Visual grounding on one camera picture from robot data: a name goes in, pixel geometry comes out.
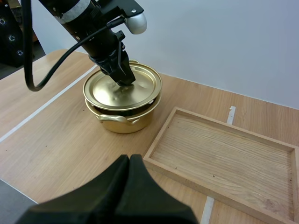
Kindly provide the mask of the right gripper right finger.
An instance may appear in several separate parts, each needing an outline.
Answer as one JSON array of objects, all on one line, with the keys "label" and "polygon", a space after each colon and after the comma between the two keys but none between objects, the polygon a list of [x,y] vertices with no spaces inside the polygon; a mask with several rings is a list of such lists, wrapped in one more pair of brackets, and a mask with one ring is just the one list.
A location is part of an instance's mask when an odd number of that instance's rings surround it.
[{"label": "right gripper right finger", "polygon": [[192,209],[151,177],[142,157],[130,157],[128,178],[114,212],[115,224],[197,224]]}]

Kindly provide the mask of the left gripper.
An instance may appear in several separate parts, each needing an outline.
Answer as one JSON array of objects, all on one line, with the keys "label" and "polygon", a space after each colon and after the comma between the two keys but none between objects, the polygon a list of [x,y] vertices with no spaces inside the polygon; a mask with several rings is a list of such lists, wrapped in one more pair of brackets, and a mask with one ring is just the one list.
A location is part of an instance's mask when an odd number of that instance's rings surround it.
[{"label": "left gripper", "polygon": [[68,9],[63,11],[63,27],[78,43],[64,55],[66,59],[73,51],[83,47],[89,58],[119,86],[129,86],[135,81],[129,58],[123,48],[125,35],[112,28],[124,23],[122,9]]}]

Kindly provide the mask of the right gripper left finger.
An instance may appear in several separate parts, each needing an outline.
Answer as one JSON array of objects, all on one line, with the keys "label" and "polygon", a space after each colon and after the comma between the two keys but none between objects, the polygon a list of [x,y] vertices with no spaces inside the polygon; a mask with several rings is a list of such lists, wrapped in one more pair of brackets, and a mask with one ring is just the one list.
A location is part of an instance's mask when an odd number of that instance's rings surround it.
[{"label": "right gripper left finger", "polygon": [[58,198],[30,207],[19,224],[103,224],[113,216],[128,177],[121,155],[100,175]]}]

